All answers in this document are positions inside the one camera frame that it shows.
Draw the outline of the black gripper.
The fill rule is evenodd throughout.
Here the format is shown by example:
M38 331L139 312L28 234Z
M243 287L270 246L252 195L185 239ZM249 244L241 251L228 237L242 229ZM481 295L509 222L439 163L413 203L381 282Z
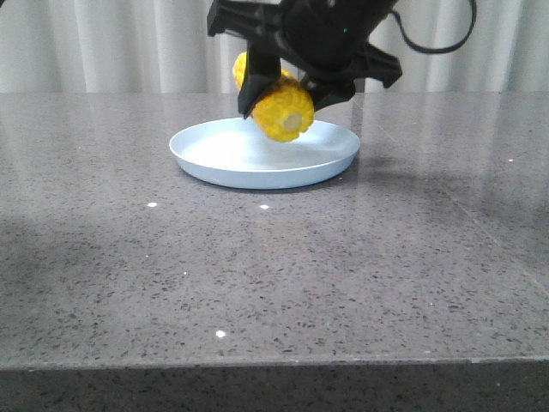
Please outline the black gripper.
M400 62L368 39L394 5L378 0L212 2L208 35L238 34L249 42L238 112L248 118L280 79L280 58L312 77L305 89L315 112L349 101L356 93L349 80L373 78L390 87L402 75Z

